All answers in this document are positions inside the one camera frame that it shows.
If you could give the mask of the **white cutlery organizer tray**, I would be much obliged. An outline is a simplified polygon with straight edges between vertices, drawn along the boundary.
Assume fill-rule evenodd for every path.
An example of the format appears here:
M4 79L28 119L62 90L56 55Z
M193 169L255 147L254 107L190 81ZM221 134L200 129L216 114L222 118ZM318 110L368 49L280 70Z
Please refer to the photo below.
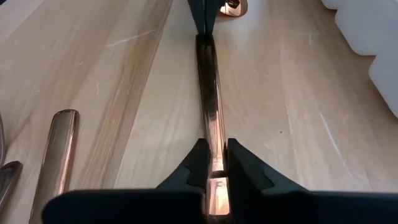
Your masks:
M358 55L375 56L369 76L398 118L398 0L321 0Z

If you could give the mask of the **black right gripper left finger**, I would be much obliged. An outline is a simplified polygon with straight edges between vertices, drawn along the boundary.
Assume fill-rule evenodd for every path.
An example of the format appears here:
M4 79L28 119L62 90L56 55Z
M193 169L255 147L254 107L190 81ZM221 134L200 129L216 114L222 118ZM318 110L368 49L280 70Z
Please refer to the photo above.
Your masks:
M51 199L43 224L206 224L210 150L198 139L177 168L154 189L74 190Z

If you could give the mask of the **copper table knife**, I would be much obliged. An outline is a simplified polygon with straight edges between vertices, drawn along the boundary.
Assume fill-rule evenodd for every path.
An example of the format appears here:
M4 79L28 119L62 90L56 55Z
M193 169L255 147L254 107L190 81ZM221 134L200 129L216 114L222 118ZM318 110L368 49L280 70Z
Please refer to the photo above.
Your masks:
M203 126L210 148L205 199L207 223L231 224L226 138L215 41L210 34L198 34L195 44Z

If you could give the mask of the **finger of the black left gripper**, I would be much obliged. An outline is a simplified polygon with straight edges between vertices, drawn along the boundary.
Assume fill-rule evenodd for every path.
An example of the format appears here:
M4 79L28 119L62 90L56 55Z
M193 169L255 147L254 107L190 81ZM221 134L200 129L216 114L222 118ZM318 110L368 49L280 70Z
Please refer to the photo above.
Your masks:
M211 34L220 9L220 0L205 0L205 33Z
M199 34L205 33L205 21L204 21L204 6L203 0L187 0L193 20L195 22L195 26L197 28L197 32Z

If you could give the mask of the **copper fork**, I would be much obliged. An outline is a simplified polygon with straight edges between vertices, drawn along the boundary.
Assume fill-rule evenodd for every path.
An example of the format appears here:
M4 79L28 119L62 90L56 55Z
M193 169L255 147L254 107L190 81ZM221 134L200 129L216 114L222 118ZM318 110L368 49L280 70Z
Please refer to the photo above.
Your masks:
M0 168L0 214L17 184L22 168L19 161L8 162Z

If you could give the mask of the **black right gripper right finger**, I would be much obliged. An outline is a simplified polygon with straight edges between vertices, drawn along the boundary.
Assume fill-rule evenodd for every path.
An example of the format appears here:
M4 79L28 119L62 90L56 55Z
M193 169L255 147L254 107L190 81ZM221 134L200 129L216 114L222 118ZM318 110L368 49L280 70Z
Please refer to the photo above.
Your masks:
M398 194L311 191L228 140L236 224L398 224Z

